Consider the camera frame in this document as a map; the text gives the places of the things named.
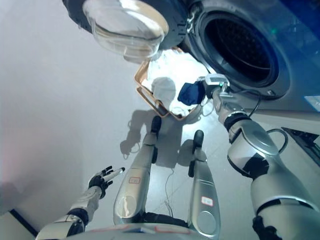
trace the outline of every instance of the orange laundry basket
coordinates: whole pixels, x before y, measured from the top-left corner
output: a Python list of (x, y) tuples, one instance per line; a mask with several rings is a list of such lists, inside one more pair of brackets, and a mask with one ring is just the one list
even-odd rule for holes
[[(175, 48), (179, 52), (183, 52), (180, 48)], [(181, 121), (185, 119), (187, 116), (181, 116), (181, 115), (175, 115), (172, 112), (170, 112), (166, 107), (163, 105), (163, 103), (155, 99), (153, 93), (147, 89), (145, 86), (142, 85), (143, 80), (145, 80), (148, 76), (148, 67), (149, 67), (150, 61), (144, 61), (138, 71), (134, 75), (134, 80), (138, 84), (138, 87), (136, 88), (137, 93), (145, 100), (150, 107), (161, 117), (165, 118), (169, 114), (171, 114), (175, 119), (178, 121)], [(193, 108), (190, 110), (189, 114), (191, 114), (196, 108)]]

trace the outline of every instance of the front-loading washing machine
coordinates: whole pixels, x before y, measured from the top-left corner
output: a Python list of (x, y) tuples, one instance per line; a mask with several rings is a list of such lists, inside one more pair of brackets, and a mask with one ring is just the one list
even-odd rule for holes
[[(260, 110), (320, 112), (320, 5), (289, 0), (63, 0), (105, 48), (132, 60), (179, 45)], [(239, 95), (245, 108), (258, 96)]]

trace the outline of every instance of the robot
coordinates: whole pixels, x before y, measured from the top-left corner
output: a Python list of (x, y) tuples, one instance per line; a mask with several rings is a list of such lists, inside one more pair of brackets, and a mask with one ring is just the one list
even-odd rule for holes
[[(268, 133), (255, 121), (230, 92), (230, 83), (219, 74), (208, 75), (203, 84), (213, 99), (218, 120), (229, 134), (227, 159), (244, 177), (252, 179), (251, 200), (256, 217), (253, 229), (261, 240), (319, 239), (320, 213), (300, 180), (283, 164)], [(193, 161), (188, 175), (193, 178), (188, 221), (145, 212), (152, 163), (157, 160), (160, 117), (152, 121), (143, 145), (122, 181), (113, 209), (114, 226), (85, 231), (99, 200), (124, 168), (108, 167), (89, 182), (88, 190), (57, 221), (46, 225), (36, 240), (127, 240), (219, 238), (220, 213), (215, 184), (202, 151), (204, 133), (193, 139)]]

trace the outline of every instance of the clothing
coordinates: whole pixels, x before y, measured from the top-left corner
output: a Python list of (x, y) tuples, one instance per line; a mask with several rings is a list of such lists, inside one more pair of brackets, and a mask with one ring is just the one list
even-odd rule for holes
[(202, 81), (196, 81), (194, 84), (185, 83), (178, 95), (178, 101), (187, 106), (200, 104), (206, 95), (205, 86)]
[(178, 100), (185, 83), (193, 84), (198, 77), (208, 74), (204, 65), (189, 53), (177, 50), (164, 50), (157, 59), (149, 63), (147, 78), (142, 85), (160, 100), (166, 109), (175, 115), (185, 117), (197, 104), (185, 105)]

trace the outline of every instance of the robot finger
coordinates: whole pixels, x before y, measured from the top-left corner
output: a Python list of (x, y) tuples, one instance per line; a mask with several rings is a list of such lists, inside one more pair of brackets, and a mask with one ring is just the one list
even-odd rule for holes
[(112, 170), (110, 172), (108, 172), (107, 175), (103, 176), (103, 180), (105, 182), (109, 182), (111, 179), (115, 178), (116, 176), (118, 176), (119, 174), (122, 174), (123, 172), (125, 171), (125, 168), (124, 167), (121, 167), (119, 169), (116, 169), (116, 170)]
[(106, 175), (109, 175), (110, 173), (113, 173), (114, 171), (113, 170), (110, 170), (110, 171), (108, 171), (106, 174), (105, 174), (105, 176)]
[(105, 169), (103, 169), (101, 172), (102, 172), (102, 176), (105, 176), (105, 175), (107, 175), (108, 173), (108, 171), (109, 170), (111, 170), (112, 169), (112, 166), (108, 166), (107, 168), (105, 168)]

